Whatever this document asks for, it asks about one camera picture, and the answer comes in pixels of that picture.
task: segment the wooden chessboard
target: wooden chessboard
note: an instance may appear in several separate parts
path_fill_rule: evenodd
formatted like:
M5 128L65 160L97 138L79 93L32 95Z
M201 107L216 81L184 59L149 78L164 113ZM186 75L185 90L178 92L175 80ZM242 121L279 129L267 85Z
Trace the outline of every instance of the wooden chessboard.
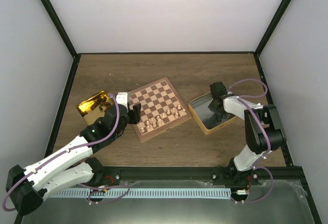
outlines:
M191 113L166 77L131 91L130 108L137 103L141 103L141 119L133 127L141 141L191 118Z

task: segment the white wall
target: white wall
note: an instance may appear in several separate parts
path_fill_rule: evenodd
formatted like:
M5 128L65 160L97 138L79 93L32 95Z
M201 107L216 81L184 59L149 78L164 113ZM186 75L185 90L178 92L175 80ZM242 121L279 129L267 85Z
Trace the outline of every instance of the white wall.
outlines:
M260 56L294 162L328 223L328 0L292 0Z
M254 51L281 0L50 0L78 52Z
M0 5L2 200L8 170L45 153L72 57L39 0L0 0ZM16 215L1 209L0 222L13 223Z

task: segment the chessboard border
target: chessboard border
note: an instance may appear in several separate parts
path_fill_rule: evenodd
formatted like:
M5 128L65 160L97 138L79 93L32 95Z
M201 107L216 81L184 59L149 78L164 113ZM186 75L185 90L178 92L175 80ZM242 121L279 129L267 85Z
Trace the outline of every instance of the chessboard border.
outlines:
M143 85L142 87L136 88L132 91L130 91L130 95L136 93L136 92L140 92L142 90L144 90L147 87L151 87L154 86L158 83L161 83L162 81L166 81L166 83L168 84L168 86L171 88L172 92L175 94L175 97L177 98L177 100L180 102L181 106L183 109L186 110L186 115L181 116L180 119L177 118L177 120L174 120L168 124L165 124L164 126L161 126L159 128L157 128L156 130L150 131L146 134L141 134L139 131L139 127L137 125L133 125L133 128L138 136L138 138L140 139L141 142L145 142L163 132L165 132L167 129L171 129L175 126L178 126L182 123L184 123L187 120L190 120L192 118L192 114L190 113L188 106L183 102L181 96L179 95L179 93L176 91L176 89L174 88L174 86L172 85L172 83L170 82L170 80L167 77L163 77L161 79L155 80L154 82L148 83Z

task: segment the wood grain surface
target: wood grain surface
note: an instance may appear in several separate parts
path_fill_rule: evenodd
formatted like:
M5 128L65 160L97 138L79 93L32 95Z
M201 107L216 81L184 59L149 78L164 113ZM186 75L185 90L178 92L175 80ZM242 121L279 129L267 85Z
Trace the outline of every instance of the wood grain surface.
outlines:
M165 76L186 104L209 92L213 82L222 81L228 87L241 79L259 79L252 54L82 55L54 151L86 126L77 104L101 90L115 94L131 91ZM259 95L263 89L258 83L248 82L232 91ZM253 102L266 104L266 99ZM244 122L238 118L210 135L204 135L191 119L146 142L140 142L128 125L122 137L94 156L104 166L226 166L245 146L244 137ZM284 166L281 151L271 153L262 165Z

